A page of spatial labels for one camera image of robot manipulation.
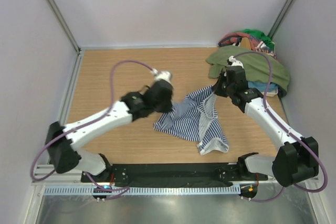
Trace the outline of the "blue white striped tank top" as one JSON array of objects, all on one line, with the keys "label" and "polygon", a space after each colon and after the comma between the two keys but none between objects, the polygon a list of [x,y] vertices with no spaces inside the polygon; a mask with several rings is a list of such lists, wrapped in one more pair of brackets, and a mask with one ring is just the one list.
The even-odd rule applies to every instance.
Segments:
[{"label": "blue white striped tank top", "polygon": [[187,94],[172,111],[163,113],[153,128],[156,131],[196,142],[200,155],[212,151],[227,153],[229,143],[219,123],[215,109],[216,95],[212,86]]}]

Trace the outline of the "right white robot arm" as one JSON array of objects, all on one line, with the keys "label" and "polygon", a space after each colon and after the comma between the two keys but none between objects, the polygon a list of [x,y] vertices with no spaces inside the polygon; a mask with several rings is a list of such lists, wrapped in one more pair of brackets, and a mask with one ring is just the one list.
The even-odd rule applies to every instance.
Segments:
[{"label": "right white robot arm", "polygon": [[318,175],[317,141],[291,129],[259,90],[249,88],[242,67],[228,67],[220,73],[213,90],[217,96],[229,97],[233,105],[252,118],[277,150],[276,156],[249,153],[239,157],[238,177],[248,180],[259,173],[274,177],[280,185],[288,187]]}]

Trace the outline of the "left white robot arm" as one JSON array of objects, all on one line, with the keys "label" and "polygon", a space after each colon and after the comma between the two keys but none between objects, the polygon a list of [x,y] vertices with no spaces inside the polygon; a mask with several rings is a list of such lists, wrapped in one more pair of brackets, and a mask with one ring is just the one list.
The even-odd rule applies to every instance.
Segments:
[{"label": "left white robot arm", "polygon": [[172,94],[171,83],[158,80],[144,93],[129,92],[112,107],[78,122],[65,126],[59,122],[51,124],[45,144],[55,172],[63,174],[76,169],[106,182],[111,177],[108,160],[102,154],[83,150],[83,146],[106,132],[146,118],[154,112],[172,111]]}]

